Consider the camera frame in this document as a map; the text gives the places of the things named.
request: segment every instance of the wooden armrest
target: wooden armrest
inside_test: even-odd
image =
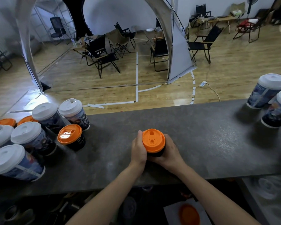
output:
[[[106,56],[108,56],[108,55],[103,55],[103,56],[101,56],[101,57],[98,57],[98,58],[96,58],[96,60],[98,60],[98,59],[100,59],[100,58],[103,58],[103,57],[106,57]]]

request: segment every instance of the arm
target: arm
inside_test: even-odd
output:
[[[139,131],[137,138],[132,142],[131,162],[129,166],[105,189],[84,205],[67,222],[67,225],[109,224],[113,215],[145,168],[147,151],[143,145],[142,136],[142,132]]]
[[[216,225],[260,225],[246,211],[186,165],[169,135],[165,134],[165,139],[166,146],[163,155],[148,157],[148,160],[156,162],[180,178]]]

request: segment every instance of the wooden floor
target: wooden floor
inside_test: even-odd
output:
[[[231,34],[228,34],[228,30],[223,31],[212,45],[211,64],[206,61],[204,52],[196,55],[197,69],[193,71],[195,82],[189,73],[173,84],[165,84],[167,71],[154,71],[154,66],[149,60],[150,44],[146,43],[146,37],[142,33],[138,33],[138,39],[135,39],[136,49],[129,45],[131,53],[125,54],[123,59],[115,62],[121,73],[109,65],[103,69],[102,79],[99,78],[95,66],[88,67],[85,58],[80,63],[81,56],[72,50],[68,51],[40,73],[41,80],[52,87],[45,94],[40,94],[31,83],[23,60],[15,58],[12,60],[13,68],[7,72],[0,72],[0,117],[19,120],[30,115],[29,110],[40,103],[49,101],[59,105],[68,98],[77,98],[84,105],[135,101],[136,52],[138,82],[145,84],[140,85],[138,89],[161,86],[139,92],[138,102],[135,103],[108,105],[105,109],[85,107],[88,115],[186,105],[190,104],[193,98],[194,103],[217,102],[217,95],[208,85],[198,87],[204,80],[218,93],[221,100],[248,98],[261,75],[281,74],[281,32],[279,26],[267,25],[262,27],[259,40],[249,44],[248,35],[237,40],[232,39],[235,35],[234,28],[235,26],[232,26]],[[191,41],[195,40],[195,33],[196,30],[191,31]],[[65,44],[47,45],[44,51],[34,57],[37,69],[43,69],[68,48]],[[157,68],[166,66],[167,62],[164,62]]]

